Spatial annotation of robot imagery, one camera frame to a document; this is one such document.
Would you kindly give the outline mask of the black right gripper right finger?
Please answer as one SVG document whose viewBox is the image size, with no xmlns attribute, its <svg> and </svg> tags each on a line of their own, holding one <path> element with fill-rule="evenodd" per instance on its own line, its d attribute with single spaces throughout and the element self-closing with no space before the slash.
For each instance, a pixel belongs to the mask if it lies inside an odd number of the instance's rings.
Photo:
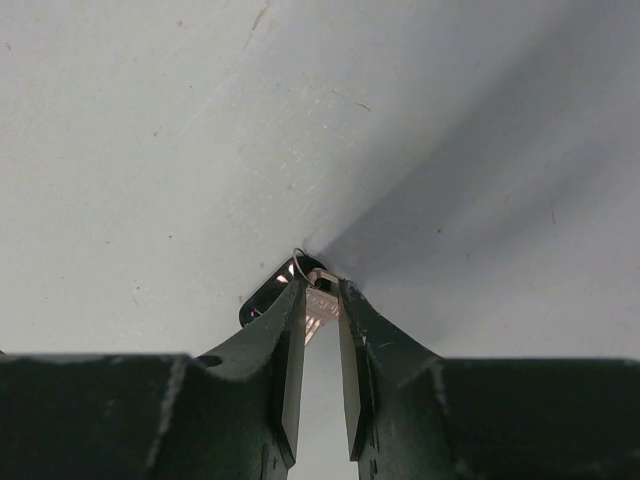
<svg viewBox="0 0 640 480">
<path fill-rule="evenodd" d="M 635 479 L 639 365 L 446 358 L 339 284 L 349 456 L 363 479 Z"/>
</svg>

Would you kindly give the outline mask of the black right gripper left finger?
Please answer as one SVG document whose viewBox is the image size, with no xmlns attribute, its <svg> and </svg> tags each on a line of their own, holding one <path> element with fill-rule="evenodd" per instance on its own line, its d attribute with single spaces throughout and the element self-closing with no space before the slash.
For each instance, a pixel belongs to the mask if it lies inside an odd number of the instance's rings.
<svg viewBox="0 0 640 480">
<path fill-rule="evenodd" d="M 284 479 L 296 460 L 305 288 L 199 357 L 5 355 L 5 479 Z"/>
</svg>

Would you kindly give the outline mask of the key with black tag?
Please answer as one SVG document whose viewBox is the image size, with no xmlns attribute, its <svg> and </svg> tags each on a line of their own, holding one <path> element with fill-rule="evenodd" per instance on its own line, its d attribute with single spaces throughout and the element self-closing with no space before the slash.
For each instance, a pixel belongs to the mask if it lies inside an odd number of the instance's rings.
<svg viewBox="0 0 640 480">
<path fill-rule="evenodd" d="M 339 320 L 340 279 L 318 259 L 301 248 L 295 248 L 291 258 L 242 303 L 239 310 L 240 325 L 246 327 L 262 316 L 295 280 L 303 282 L 306 288 L 306 346 L 322 326 Z"/>
</svg>

